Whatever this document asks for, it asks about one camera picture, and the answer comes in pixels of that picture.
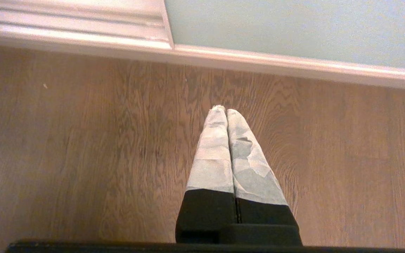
light blue wall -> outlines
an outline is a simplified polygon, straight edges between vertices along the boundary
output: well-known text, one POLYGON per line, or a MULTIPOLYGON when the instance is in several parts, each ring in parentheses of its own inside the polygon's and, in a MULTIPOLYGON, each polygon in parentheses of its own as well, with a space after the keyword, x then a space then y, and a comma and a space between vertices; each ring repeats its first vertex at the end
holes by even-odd
POLYGON ((405 68, 403 0, 166 0, 176 44, 405 68))

white baseboard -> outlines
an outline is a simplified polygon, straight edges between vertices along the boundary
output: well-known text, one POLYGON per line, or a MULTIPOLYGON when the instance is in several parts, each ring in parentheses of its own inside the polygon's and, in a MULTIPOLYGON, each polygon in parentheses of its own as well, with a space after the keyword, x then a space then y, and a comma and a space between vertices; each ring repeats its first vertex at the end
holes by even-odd
POLYGON ((405 89, 405 69, 0 24, 0 45, 405 89))

wooden floor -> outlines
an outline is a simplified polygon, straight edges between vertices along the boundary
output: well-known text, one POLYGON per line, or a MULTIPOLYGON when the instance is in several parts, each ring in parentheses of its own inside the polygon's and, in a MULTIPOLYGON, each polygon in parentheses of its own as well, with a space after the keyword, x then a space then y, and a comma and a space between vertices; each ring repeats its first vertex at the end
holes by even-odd
POLYGON ((0 250, 173 242, 207 111, 235 108, 305 245, 405 247, 405 91, 0 47, 0 250))

baseboard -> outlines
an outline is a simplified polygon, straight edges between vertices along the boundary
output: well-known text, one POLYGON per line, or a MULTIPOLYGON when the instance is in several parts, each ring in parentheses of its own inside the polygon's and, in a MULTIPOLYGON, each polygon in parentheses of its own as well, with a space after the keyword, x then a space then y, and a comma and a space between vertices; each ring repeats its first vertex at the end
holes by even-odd
POLYGON ((0 45, 405 89, 405 69, 189 45, 172 48, 165 42, 106 35, 0 27, 0 45))

wood grain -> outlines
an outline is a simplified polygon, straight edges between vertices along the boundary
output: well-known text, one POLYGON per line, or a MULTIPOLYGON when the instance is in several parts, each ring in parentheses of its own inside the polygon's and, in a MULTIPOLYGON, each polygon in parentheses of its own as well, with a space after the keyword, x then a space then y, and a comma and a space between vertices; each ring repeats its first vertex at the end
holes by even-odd
POLYGON ((405 247, 405 91, 0 47, 0 252, 173 242, 214 104, 249 122, 305 245, 405 247))

